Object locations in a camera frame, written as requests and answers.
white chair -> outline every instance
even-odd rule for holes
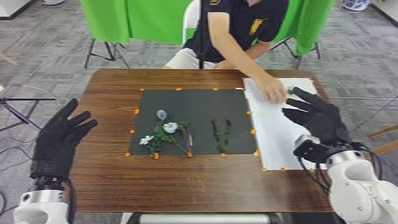
[[[201,0],[192,0],[192,3],[185,10],[185,17],[183,17],[183,44],[187,42],[187,29],[197,28],[199,19],[201,19]]]

human hand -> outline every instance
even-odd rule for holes
[[[228,62],[228,60],[224,60],[222,62],[219,62],[215,64],[215,69],[235,69],[235,65]]]
[[[265,94],[267,100],[272,103],[283,103],[286,101],[286,89],[281,81],[272,76],[260,76],[254,78],[258,87]]]
[[[288,99],[288,104],[300,110],[283,109],[284,116],[308,128],[311,135],[320,138],[325,145],[348,143],[350,134],[341,121],[340,108],[300,88],[293,89],[293,94],[306,102]]]
[[[84,123],[91,118],[89,112],[68,119],[77,107],[78,101],[73,99],[39,132],[30,168],[32,178],[53,176],[68,179],[69,177],[77,146],[91,129],[98,126],[96,120]]]

shorts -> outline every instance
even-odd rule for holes
[[[174,58],[165,64],[167,67],[174,69],[199,69],[199,59],[196,56],[196,52],[190,48],[183,48],[178,53]],[[215,68],[215,63],[205,61],[205,69],[213,69]]]

orange marker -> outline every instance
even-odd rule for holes
[[[260,156],[260,150],[256,150],[256,152],[252,154],[254,154],[254,156]]]

black mat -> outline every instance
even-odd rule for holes
[[[194,136],[192,153],[220,154],[213,136],[212,120],[229,119],[231,134],[228,154],[251,154],[256,151],[256,140],[251,134],[252,125],[247,115],[247,100],[242,90],[153,90],[146,91],[141,100],[141,114],[135,122],[135,134],[130,151],[133,155],[149,154],[139,145],[141,138],[153,134],[158,122],[157,111],[165,110],[165,122],[189,121],[189,132]],[[174,134],[178,142],[187,145],[183,134]],[[185,154],[174,145],[164,143],[160,154]]]

